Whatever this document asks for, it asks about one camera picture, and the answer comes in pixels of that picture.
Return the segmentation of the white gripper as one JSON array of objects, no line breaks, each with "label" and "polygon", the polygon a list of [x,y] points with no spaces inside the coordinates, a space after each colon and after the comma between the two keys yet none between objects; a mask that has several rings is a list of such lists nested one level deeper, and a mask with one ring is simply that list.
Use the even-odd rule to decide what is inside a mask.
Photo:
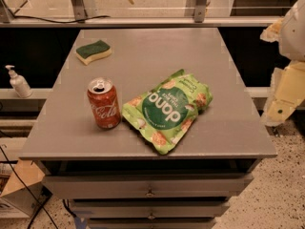
[{"label": "white gripper", "polygon": [[305,100],[305,0],[297,0],[286,13],[260,34],[265,42],[277,42],[279,52],[292,61],[275,68],[261,122],[275,127],[284,123]]}]

